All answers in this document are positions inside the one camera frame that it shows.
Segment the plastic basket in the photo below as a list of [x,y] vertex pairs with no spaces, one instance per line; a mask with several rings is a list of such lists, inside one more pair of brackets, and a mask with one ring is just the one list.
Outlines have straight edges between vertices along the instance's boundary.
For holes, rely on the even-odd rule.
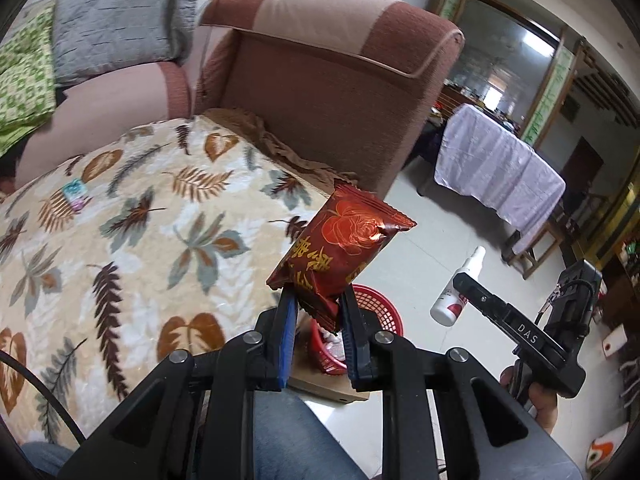
[[[378,291],[364,285],[353,285],[353,291],[360,308],[372,310],[378,315],[380,325],[383,330],[398,335],[403,335],[402,320],[398,311],[387,298]],[[311,321],[311,334],[309,338],[308,354],[312,362],[314,362],[325,374],[341,375],[347,373],[347,365],[342,361],[338,361],[324,348],[322,336],[318,323]]]

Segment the white floor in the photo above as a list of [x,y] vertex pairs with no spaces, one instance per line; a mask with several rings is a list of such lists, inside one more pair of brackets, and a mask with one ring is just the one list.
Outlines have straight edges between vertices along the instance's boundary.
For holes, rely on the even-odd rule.
[[[483,245],[486,256],[479,281],[535,318],[564,269],[561,253],[556,251],[528,280],[523,280],[516,269],[500,259],[500,244],[510,234],[508,224],[475,199],[462,197],[435,183],[431,184],[428,196],[419,196],[415,186],[429,171],[433,169],[419,159],[396,179],[386,201],[418,225],[397,235],[356,281],[372,286],[392,301],[402,316],[404,336],[417,347],[445,352],[462,346],[498,377],[514,362],[511,340],[472,306],[466,307],[453,327],[444,328],[429,315],[433,301],[466,256],[477,245]],[[625,416],[618,400],[622,384],[617,364],[604,359],[601,331],[601,327],[591,324],[591,333],[578,359],[587,371],[586,382],[575,399],[560,400],[559,420],[552,434],[581,468],[591,441],[620,425]],[[380,472],[380,394],[347,405],[304,398],[369,477]],[[434,426],[437,437],[437,424]],[[438,455],[444,457],[441,449]]]

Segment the wooden door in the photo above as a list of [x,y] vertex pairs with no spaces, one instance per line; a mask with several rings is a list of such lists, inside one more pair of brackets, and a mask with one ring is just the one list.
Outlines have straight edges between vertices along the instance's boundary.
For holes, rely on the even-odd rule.
[[566,182],[567,189],[583,191],[587,189],[589,182],[593,182],[603,163],[604,161],[598,152],[584,137],[580,137],[578,145],[562,168],[560,176]]

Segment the white spray bottle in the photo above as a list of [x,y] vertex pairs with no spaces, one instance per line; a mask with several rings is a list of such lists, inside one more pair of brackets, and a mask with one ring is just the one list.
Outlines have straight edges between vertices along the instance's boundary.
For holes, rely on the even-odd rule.
[[465,260],[462,267],[453,273],[449,283],[447,283],[447,286],[431,307],[431,317],[441,325],[452,326],[458,320],[462,309],[466,305],[466,298],[453,288],[453,278],[460,272],[466,272],[474,280],[477,280],[482,269],[482,260],[485,253],[484,247],[476,247],[474,253]]

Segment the finger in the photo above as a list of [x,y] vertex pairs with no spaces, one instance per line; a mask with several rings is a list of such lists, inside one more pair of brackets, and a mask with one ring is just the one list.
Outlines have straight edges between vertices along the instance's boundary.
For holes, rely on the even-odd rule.
[[558,394],[538,383],[533,383],[529,387],[529,399],[538,410],[536,422],[551,434],[558,421]]
[[509,366],[505,368],[500,374],[500,380],[499,380],[500,386],[504,386],[505,388],[509,386],[509,383],[511,382],[512,377],[513,377],[513,366]]

